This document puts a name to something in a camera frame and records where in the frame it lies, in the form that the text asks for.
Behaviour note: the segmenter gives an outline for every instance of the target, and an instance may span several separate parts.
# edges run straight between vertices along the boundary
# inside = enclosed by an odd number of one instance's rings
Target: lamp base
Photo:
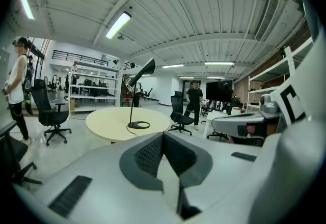
[[[144,121],[136,121],[136,122],[131,122],[128,124],[128,127],[129,128],[132,128],[132,129],[146,129],[146,128],[149,128],[151,126],[150,123],[147,123],[147,122],[144,122]]]

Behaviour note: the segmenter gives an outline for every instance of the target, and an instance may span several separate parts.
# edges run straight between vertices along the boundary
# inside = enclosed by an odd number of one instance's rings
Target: round table
[[[147,129],[127,128],[130,110],[131,107],[110,107],[94,111],[86,117],[86,125],[94,134],[111,141],[111,143],[129,140],[137,135],[162,132],[170,127],[170,118],[162,113],[134,107],[131,121],[145,121],[150,123],[150,127]]]

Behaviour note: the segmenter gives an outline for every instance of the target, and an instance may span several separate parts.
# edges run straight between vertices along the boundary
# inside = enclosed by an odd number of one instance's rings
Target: power cord
[[[128,129],[128,126],[126,126],[126,129],[128,130],[128,132],[130,132],[130,130]],[[134,134],[134,135],[136,135],[138,137],[138,135],[135,134],[134,132],[130,132],[130,133],[132,133],[132,134]]]

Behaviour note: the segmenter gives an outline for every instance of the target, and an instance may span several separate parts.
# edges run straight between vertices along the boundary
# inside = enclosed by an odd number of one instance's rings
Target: ceiling light
[[[29,1],[28,0],[20,0],[20,2],[21,2],[22,6],[24,8],[26,16],[29,19],[34,19],[34,16],[32,14],[31,8],[30,8]]]
[[[234,62],[205,62],[205,65],[227,65],[227,66],[233,66]]]
[[[210,79],[225,79],[225,77],[208,76]]]
[[[183,64],[180,64],[180,65],[171,65],[171,66],[163,66],[162,68],[170,68],[170,67],[183,67]]]
[[[113,26],[109,29],[106,37],[108,39],[113,38],[113,36],[120,30],[120,28],[131,19],[131,15],[127,12],[121,14]]]

